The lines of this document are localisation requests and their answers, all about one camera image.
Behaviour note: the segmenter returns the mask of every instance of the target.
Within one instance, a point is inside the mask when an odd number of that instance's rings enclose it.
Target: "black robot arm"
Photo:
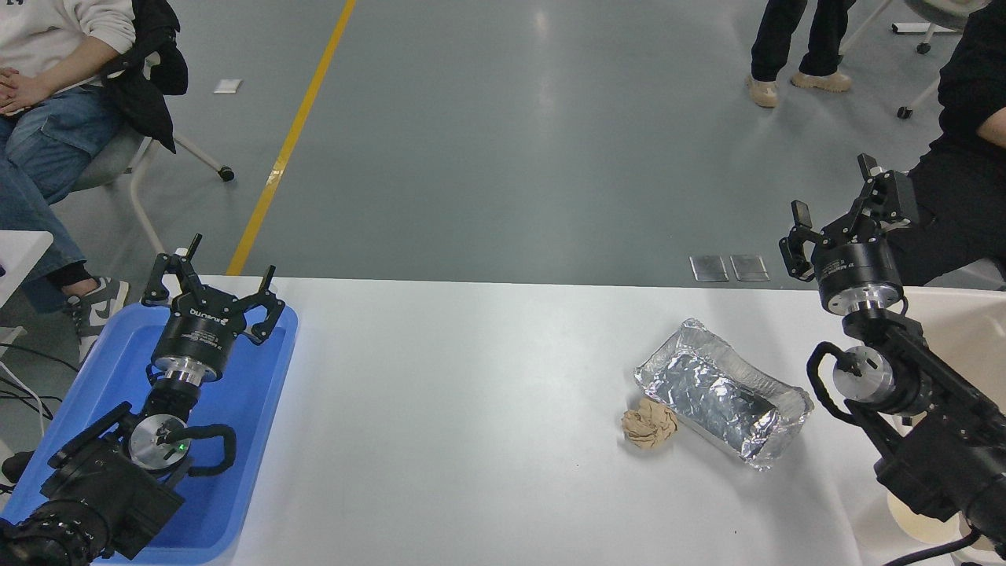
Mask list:
[[[16,525],[0,520],[0,566],[86,566],[116,552],[133,559],[184,503],[174,492],[182,479],[222,474],[234,462],[233,429],[188,426],[189,415],[202,384],[223,376],[237,337],[262,344],[284,304],[269,291],[272,265],[248,298],[202,285],[191,264],[200,238],[183,255],[159,254],[144,293],[144,305],[165,304],[162,277],[178,276],[181,294],[151,356],[143,408],[134,414],[120,404],[49,459],[55,473],[41,488],[48,501]],[[247,331],[244,316],[259,307],[266,317]],[[223,441],[222,460],[193,465],[190,443],[215,437]]]
[[[815,232],[806,204],[795,201],[795,225],[780,240],[789,273],[815,277],[822,307],[862,343],[845,352],[822,343],[808,376],[822,405],[876,447],[881,485],[916,514],[946,521],[962,513],[1006,558],[1006,417],[929,349],[921,325],[888,311],[903,292],[885,234],[917,222],[917,209],[906,176],[865,155],[859,163],[865,183],[849,212]],[[835,387],[848,412],[819,376],[828,355],[837,360]],[[925,416],[901,435],[885,414]]]

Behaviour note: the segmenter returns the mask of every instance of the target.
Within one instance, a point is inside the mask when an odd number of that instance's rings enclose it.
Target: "beige boot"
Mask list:
[[[744,84],[747,85],[747,95],[754,101],[754,104],[762,108],[779,106],[779,92],[776,90],[775,80],[756,80],[753,76],[748,74],[744,77]]]
[[[821,88],[829,92],[844,92],[852,86],[852,78],[837,70],[827,76],[814,76],[813,74],[797,72],[793,78],[790,78],[790,82],[801,88]]]

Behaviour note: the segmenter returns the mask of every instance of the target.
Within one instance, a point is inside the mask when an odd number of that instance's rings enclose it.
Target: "yellow floor line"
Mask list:
[[[342,32],[346,29],[346,23],[349,22],[349,16],[353,13],[353,6],[355,5],[356,0],[346,0],[346,5],[342,8],[342,15],[339,16],[339,21],[335,24],[335,29],[332,30],[332,36],[328,40],[328,45],[325,47],[325,52],[322,54],[321,60],[318,61],[318,67],[311,78],[311,84],[308,86],[308,91],[304,95],[304,100],[301,101],[301,108],[297,111],[294,124],[290,127],[287,139],[283,142],[283,147],[280,149],[280,155],[276,158],[276,164],[273,165],[273,171],[269,174],[269,179],[266,181],[266,188],[263,189],[262,195],[259,197],[259,203],[256,204],[247,225],[244,226],[244,233],[241,235],[240,241],[237,242],[234,255],[230,257],[230,264],[227,266],[226,271],[227,274],[240,274],[244,268],[244,261],[247,260],[248,253],[252,252],[252,246],[255,245],[259,229],[262,227],[262,222],[269,212],[269,206],[273,203],[273,197],[276,196],[276,190],[280,186],[283,173],[287,170],[287,164],[290,162],[290,154],[294,152],[297,140],[301,137],[304,123],[307,122],[308,115],[311,114],[311,107],[314,106],[318,90],[321,89],[321,83],[325,80],[325,73],[332,62],[335,48],[339,46],[339,39],[342,38]]]

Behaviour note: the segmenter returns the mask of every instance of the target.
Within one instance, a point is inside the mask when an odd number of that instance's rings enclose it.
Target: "person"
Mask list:
[[[93,276],[49,206],[122,125],[97,73],[134,40],[131,0],[0,2],[0,229],[52,233],[22,289],[40,313],[64,307],[81,362],[129,286]]]
[[[1006,0],[971,14],[939,92],[943,134],[908,172],[920,221],[887,236],[904,286],[1006,257]]]
[[[838,71],[838,47],[849,24],[855,0],[818,0],[811,23],[808,51],[790,78],[802,88],[844,92],[852,79]],[[776,78],[790,56],[790,42],[807,9],[807,0],[769,0],[751,47],[751,71],[744,78],[747,93],[763,108],[779,105]]]

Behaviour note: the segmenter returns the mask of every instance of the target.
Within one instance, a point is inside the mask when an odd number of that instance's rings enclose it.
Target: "black jacket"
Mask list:
[[[1006,0],[971,14],[950,62],[940,71],[940,126],[934,149],[983,155],[1006,170],[1006,148],[978,136],[990,116],[1006,108]]]
[[[164,95],[188,89],[188,66],[175,44],[181,24],[167,0],[133,0],[133,13],[136,42],[102,68],[102,84],[133,129],[175,152]],[[148,79],[144,64],[154,52],[161,62],[151,67]]]

